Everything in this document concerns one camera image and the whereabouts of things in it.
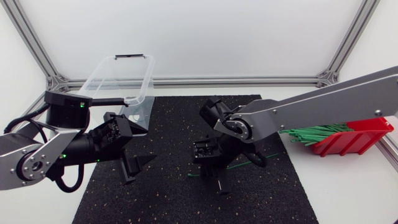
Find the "black rubber mat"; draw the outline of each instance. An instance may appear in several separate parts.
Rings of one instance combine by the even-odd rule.
[[[259,99],[222,96],[235,108]],[[268,166],[249,164],[228,170],[232,193],[200,177],[192,164],[193,141],[211,128],[198,115],[205,96],[157,97],[149,134],[134,138],[130,155],[157,154],[130,185],[121,185],[114,162],[96,165],[74,223],[318,223],[277,133],[264,140]],[[231,165],[248,161],[239,157]]]

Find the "red plastic bin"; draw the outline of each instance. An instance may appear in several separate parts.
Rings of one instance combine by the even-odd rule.
[[[333,134],[323,141],[311,145],[312,151],[321,157],[325,157],[327,154],[343,156],[353,152],[362,155],[383,136],[394,130],[384,118],[347,122],[347,126],[354,131]]]

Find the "cable bundle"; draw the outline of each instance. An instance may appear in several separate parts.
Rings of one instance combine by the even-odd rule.
[[[332,124],[332,125],[321,125],[314,126],[310,128],[298,128],[279,131],[280,133],[288,133],[289,135],[296,137],[296,139],[290,140],[291,142],[302,142],[306,146],[316,144],[323,141],[332,134],[345,131],[354,131],[354,129],[349,128],[346,123]]]

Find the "white backdrop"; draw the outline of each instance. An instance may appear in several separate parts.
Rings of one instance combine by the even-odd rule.
[[[156,77],[311,76],[324,71],[362,0],[20,0],[58,71],[148,54]]]

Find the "transparent container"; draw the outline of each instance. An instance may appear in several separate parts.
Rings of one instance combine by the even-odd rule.
[[[105,112],[124,114],[148,129],[154,103],[152,71],[155,60],[150,55],[107,57],[97,66],[79,95],[98,98],[124,98],[129,106],[93,106],[91,120],[103,123]]]

